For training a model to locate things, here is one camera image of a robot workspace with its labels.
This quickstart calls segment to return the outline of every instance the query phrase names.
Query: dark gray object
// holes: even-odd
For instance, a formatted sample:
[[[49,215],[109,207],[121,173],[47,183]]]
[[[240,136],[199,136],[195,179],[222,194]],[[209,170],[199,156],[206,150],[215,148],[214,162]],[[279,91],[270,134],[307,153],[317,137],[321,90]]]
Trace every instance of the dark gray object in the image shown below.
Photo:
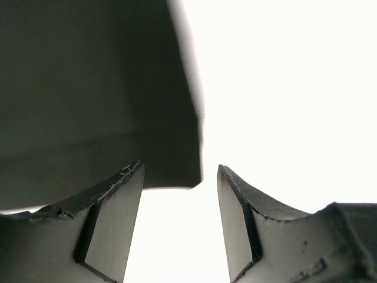
[[[333,203],[310,215],[219,166],[230,282],[377,282],[377,205]]]
[[[143,179],[136,162],[35,213],[0,216],[0,281],[123,282]]]
[[[136,160],[145,188],[193,187],[199,147],[166,0],[0,1],[0,210]]]

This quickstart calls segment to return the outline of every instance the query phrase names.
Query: white background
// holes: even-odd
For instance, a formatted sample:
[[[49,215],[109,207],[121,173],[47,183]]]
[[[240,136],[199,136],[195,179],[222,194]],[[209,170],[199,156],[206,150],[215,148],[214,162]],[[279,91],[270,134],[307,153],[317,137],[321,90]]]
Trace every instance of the white background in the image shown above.
[[[172,2],[204,182],[142,194],[125,282],[229,282],[216,172],[306,212],[377,202],[377,2]]]

